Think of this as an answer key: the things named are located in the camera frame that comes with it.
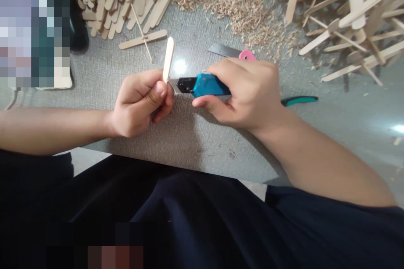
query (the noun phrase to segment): cable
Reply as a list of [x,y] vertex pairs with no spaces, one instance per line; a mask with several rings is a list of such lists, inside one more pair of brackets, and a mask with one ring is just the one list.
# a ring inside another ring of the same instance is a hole
[[13,87],[12,90],[13,90],[13,99],[11,100],[10,104],[5,108],[5,110],[9,110],[9,109],[11,109],[11,107],[14,106],[14,104],[17,101],[18,92],[21,90],[21,88],[20,87]]

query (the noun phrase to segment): forearm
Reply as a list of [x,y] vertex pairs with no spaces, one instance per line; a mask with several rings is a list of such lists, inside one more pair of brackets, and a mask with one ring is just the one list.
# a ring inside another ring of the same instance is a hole
[[21,108],[0,112],[0,149],[48,156],[90,144],[114,133],[111,111]]
[[366,206],[396,205],[386,183],[362,160],[285,109],[282,125],[256,137],[304,191]]

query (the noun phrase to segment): left hand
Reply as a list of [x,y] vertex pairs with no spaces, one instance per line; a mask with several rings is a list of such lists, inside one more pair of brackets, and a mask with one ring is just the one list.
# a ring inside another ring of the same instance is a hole
[[174,89],[162,81],[162,76],[162,69],[152,69],[124,79],[110,116],[114,136],[137,137],[146,132],[155,110],[159,109],[153,123],[172,113]]

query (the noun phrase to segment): hand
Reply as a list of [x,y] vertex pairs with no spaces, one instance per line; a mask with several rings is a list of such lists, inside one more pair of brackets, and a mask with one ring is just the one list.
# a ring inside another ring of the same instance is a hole
[[203,107],[219,122],[253,134],[270,130],[282,122],[285,108],[280,103],[276,64],[227,58],[213,64],[207,73],[216,75],[226,84],[231,97],[222,102],[212,95],[202,96],[194,99],[194,107]]
[[173,111],[174,90],[162,81],[163,70],[153,69],[125,78],[109,118],[113,136],[136,137]]

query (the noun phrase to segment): pixelated area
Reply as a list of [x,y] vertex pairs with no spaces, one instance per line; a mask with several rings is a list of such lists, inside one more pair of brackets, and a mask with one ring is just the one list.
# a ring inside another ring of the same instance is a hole
[[69,0],[0,0],[0,87],[71,87]]

